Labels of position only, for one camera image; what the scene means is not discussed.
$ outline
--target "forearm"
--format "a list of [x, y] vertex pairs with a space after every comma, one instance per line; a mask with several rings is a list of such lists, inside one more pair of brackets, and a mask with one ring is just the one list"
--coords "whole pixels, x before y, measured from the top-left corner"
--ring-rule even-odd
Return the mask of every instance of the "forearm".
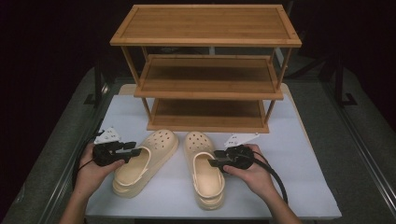
[[89, 197], [83, 196], [79, 192], [74, 191], [59, 223], [84, 223], [85, 209], [87, 207], [88, 200]]
[[297, 218], [297, 216], [291, 211], [289, 206], [283, 201], [282, 197], [277, 192], [272, 192], [270, 194], [261, 194], [259, 195], [267, 204], [270, 209], [271, 215], [275, 223], [283, 224], [283, 223], [299, 223], [301, 224], [301, 220]]

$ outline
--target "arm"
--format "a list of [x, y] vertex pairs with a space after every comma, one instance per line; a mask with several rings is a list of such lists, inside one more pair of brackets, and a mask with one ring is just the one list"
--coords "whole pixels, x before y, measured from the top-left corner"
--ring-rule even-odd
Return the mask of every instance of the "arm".
[[124, 160], [115, 161], [108, 166], [100, 167], [92, 161], [94, 144], [88, 144], [79, 162], [79, 167], [86, 164], [78, 171], [77, 181], [70, 200], [61, 217], [61, 224], [83, 223], [88, 200], [99, 189], [105, 177], [124, 164]]
[[[262, 154], [257, 145], [246, 146]], [[265, 162], [259, 155], [255, 154], [254, 157]], [[245, 181], [250, 190], [256, 193], [267, 204], [276, 223], [302, 223], [277, 193], [271, 175], [261, 168], [260, 165], [253, 163], [247, 170], [225, 165], [223, 169], [230, 175], [238, 176]]]

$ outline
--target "beige clog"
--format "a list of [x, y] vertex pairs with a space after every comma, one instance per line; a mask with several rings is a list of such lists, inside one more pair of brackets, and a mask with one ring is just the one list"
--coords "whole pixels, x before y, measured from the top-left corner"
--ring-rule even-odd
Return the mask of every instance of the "beige clog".
[[169, 158], [176, 152], [177, 136], [169, 130], [159, 130], [146, 138], [138, 148], [138, 157], [116, 170], [113, 191], [124, 198], [133, 198], [147, 185]]
[[192, 132], [186, 135], [184, 155], [195, 189], [195, 200], [205, 210], [220, 208], [224, 200], [224, 177], [208, 161], [214, 159], [213, 151], [212, 141], [205, 134]]

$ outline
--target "human hand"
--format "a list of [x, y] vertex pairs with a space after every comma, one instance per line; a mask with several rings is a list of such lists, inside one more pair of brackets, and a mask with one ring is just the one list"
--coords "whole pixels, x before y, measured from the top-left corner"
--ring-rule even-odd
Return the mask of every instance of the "human hand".
[[[246, 144], [245, 147], [250, 147], [254, 152], [262, 155], [257, 145]], [[260, 155], [257, 155], [257, 153], [254, 153], [254, 157], [267, 164], [267, 162]], [[246, 170], [238, 169], [229, 165], [224, 165], [223, 169], [230, 175], [238, 176], [245, 181], [250, 190], [264, 200], [271, 197], [271, 195], [277, 194], [271, 175], [264, 170], [264, 168], [254, 162]]]
[[105, 177], [125, 163], [124, 160], [119, 160], [107, 166], [98, 166], [92, 161], [93, 147], [94, 143], [89, 143], [84, 150], [79, 162], [79, 167], [81, 168], [78, 171], [74, 189], [74, 192], [78, 193], [84, 199], [90, 198], [99, 189]]

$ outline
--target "wooden shoe rack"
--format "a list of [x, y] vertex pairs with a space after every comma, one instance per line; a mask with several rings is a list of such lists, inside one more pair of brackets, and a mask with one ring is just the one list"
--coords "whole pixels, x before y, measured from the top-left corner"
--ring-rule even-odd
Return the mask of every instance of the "wooden shoe rack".
[[[301, 41], [281, 5], [134, 5], [110, 44], [120, 46], [148, 130], [269, 133], [268, 119]], [[129, 47], [141, 47], [139, 76]], [[252, 47], [270, 55], [148, 54], [147, 47]], [[286, 48], [280, 71], [275, 48]], [[147, 98], [154, 98], [150, 108]], [[264, 108], [263, 101], [271, 103]]]

